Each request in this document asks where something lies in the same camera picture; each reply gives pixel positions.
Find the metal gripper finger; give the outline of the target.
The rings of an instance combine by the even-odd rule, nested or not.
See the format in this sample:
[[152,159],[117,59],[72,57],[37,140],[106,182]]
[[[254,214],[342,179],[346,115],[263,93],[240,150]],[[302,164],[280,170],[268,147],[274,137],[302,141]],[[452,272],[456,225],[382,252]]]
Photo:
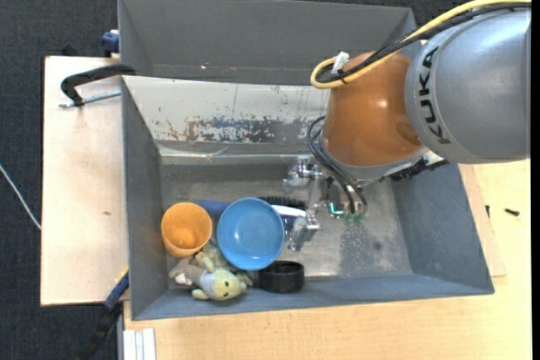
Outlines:
[[305,242],[310,242],[320,229],[320,224],[313,212],[307,212],[304,216],[295,217],[289,232],[289,249],[300,251]]

